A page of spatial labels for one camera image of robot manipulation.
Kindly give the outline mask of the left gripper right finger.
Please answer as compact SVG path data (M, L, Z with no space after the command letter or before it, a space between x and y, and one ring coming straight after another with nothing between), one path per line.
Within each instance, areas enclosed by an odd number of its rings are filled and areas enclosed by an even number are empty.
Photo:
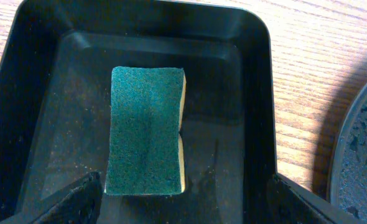
M353 215L280 174L268 180L266 197L275 223L361 223Z

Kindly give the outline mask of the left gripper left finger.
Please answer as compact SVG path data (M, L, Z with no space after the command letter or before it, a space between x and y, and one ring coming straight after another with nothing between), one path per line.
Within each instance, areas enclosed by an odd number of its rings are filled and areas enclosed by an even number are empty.
M103 186L99 172L90 172L3 223L95 224L100 215Z

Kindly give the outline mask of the green yellow sponge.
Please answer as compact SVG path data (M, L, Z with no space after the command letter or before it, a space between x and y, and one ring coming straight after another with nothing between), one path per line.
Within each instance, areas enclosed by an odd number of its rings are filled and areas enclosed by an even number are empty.
M181 68L113 68L105 194L185 191L180 135L185 91Z

